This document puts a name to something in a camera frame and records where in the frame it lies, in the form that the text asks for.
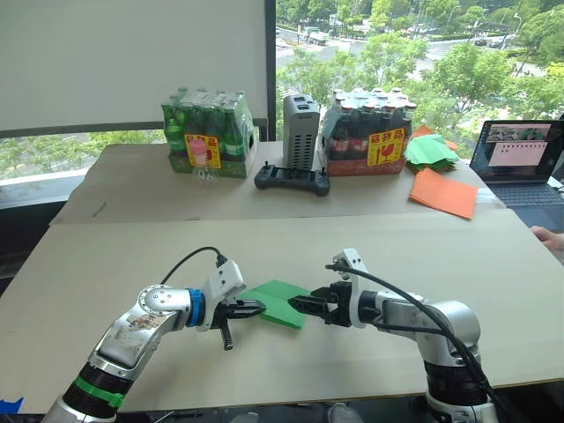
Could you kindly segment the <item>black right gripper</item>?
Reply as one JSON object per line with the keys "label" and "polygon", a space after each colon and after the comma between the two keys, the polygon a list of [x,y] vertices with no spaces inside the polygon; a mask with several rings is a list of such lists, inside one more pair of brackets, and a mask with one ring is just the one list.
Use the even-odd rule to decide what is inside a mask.
{"label": "black right gripper", "polygon": [[326,323],[350,327],[350,301],[352,283],[339,281],[315,289],[310,295],[297,295],[287,300],[297,312],[304,315],[327,315]]}

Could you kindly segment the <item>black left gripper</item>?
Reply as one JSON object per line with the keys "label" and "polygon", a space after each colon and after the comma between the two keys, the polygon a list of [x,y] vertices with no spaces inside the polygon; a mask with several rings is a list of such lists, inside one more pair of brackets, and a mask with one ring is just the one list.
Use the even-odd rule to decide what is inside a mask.
{"label": "black left gripper", "polygon": [[247,319],[261,315],[265,309],[265,305],[257,300],[238,300],[237,302],[220,303],[215,309],[210,329],[220,331],[224,350],[230,351],[234,347],[234,342],[228,326],[228,320]]}

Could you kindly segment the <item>bystander bare hand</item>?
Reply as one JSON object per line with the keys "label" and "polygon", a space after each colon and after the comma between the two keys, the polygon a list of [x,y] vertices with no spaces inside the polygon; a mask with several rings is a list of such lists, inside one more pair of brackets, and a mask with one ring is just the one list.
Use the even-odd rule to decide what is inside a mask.
{"label": "bystander bare hand", "polygon": [[531,231],[556,259],[563,263],[564,234],[554,233],[542,226],[533,226]]}

